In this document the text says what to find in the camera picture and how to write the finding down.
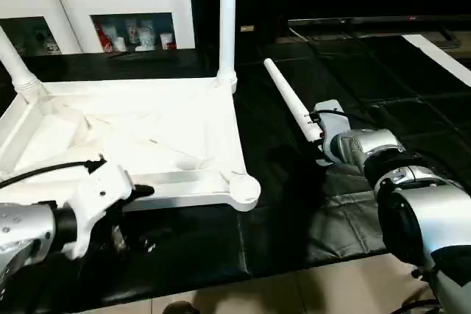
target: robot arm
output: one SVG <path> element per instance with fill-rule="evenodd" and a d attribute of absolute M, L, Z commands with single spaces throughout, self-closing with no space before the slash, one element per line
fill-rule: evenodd
<path fill-rule="evenodd" d="M 131 195 L 131 179 L 120 166 L 104 163 L 62 208 L 50 204 L 0 204 L 0 293 L 17 270 L 47 254 L 83 257 L 91 230 L 107 210 Z"/>
<path fill-rule="evenodd" d="M 306 108 L 275 64 L 266 60 L 265 66 L 293 115 L 303 114 Z M 447 313 L 471 313 L 471 197 L 389 130 L 351 129 L 342 114 L 330 100 L 304 113 L 309 121 L 296 119 L 303 132 L 322 130 L 319 138 L 305 133 L 310 142 L 322 142 L 325 159 L 317 162 L 358 167 L 375 192 L 386 248 L 419 268 Z"/>

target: white surface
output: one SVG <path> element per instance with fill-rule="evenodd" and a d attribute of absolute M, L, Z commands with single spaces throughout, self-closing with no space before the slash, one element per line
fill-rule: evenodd
<path fill-rule="evenodd" d="M 0 118 L 0 131 L 8 132 L 0 145 L 0 174 L 6 176 L 15 170 L 31 136 L 40 125 L 43 116 L 35 104 L 24 102 L 19 95 Z"/>
<path fill-rule="evenodd" d="M 65 253 L 71 260 L 83 257 L 90 244 L 91 230 L 105 216 L 107 208 L 119 200 L 126 200 L 132 192 L 132 182 L 123 169 L 105 163 L 78 186 L 74 196 L 67 201 L 77 221 L 77 240 L 66 245 Z"/>
<path fill-rule="evenodd" d="M 248 174 L 235 175 L 229 183 L 230 195 L 241 203 L 257 202 L 261 192 L 258 181 Z"/>
<path fill-rule="evenodd" d="M 285 100 L 286 105 L 294 116 L 294 119 L 296 119 L 297 125 L 300 126 L 306 139 L 309 142 L 320 139 L 320 134 L 322 133 L 321 128 L 319 125 L 312 123 L 311 118 L 309 117 L 309 111 L 293 91 L 280 70 L 278 70 L 277 66 L 271 59 L 265 59 L 263 64 L 265 65 L 266 70 L 268 70 L 273 82 L 280 91 L 281 96 Z"/>
<path fill-rule="evenodd" d="M 409 43 L 421 49 L 426 55 L 435 60 L 443 68 L 471 87 L 471 71 L 464 65 L 453 59 L 449 54 L 435 46 L 422 35 L 404 35 Z"/>
<path fill-rule="evenodd" d="M 194 48 L 191 0 L 60 0 L 85 53 L 103 52 L 91 15 L 171 13 L 178 49 Z"/>
<path fill-rule="evenodd" d="M 83 130 L 86 129 L 86 124 L 84 117 L 79 114 L 45 115 L 29 139 L 15 170 L 27 168 L 28 165 L 40 163 L 64 152 L 74 145 L 74 141 L 80 141 L 80 133 L 85 133 Z M 51 136 L 54 136 L 54 143 L 51 143 Z"/>

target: white pole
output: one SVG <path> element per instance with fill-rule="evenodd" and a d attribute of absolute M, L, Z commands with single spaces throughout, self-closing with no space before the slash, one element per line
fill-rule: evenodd
<path fill-rule="evenodd" d="M 227 80 L 236 91 L 237 76 L 234 71 L 236 36 L 236 0 L 219 0 L 219 71 L 218 79 Z"/>
<path fill-rule="evenodd" d="M 319 125 L 314 124 L 311 118 L 309 118 L 309 111 L 293 91 L 285 77 L 280 73 L 277 66 L 271 59 L 265 59 L 263 64 L 265 64 L 266 70 L 268 70 L 306 139 L 308 139 L 309 142 L 320 139 L 320 134 L 322 133 L 321 128 Z"/>
<path fill-rule="evenodd" d="M 18 55 L 10 39 L 0 26 L 0 60 L 12 77 L 15 91 L 20 93 L 27 102 L 39 97 L 42 88 L 38 78 L 28 70 Z"/>

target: black mat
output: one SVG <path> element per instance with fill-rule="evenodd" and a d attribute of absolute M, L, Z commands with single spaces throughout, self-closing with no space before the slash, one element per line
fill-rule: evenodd
<path fill-rule="evenodd" d="M 467 86 L 402 38 L 314 45 L 315 52 L 303 43 L 237 51 L 235 111 L 248 172 L 262 186 L 253 211 L 217 205 L 129 214 L 130 238 L 155 244 L 153 251 L 118 257 L 94 243 L 85 259 L 53 257 L 24 268 L 0 311 L 76 312 L 384 253 L 368 184 L 354 168 L 316 166 L 316 150 L 294 123 L 264 57 L 307 107 L 338 99 L 345 111 L 374 118 L 471 182 Z M 195 51 L 27 62 L 43 81 L 207 76 L 214 74 L 208 63 Z M 0 94 L 6 107 L 13 93 L 7 86 Z"/>

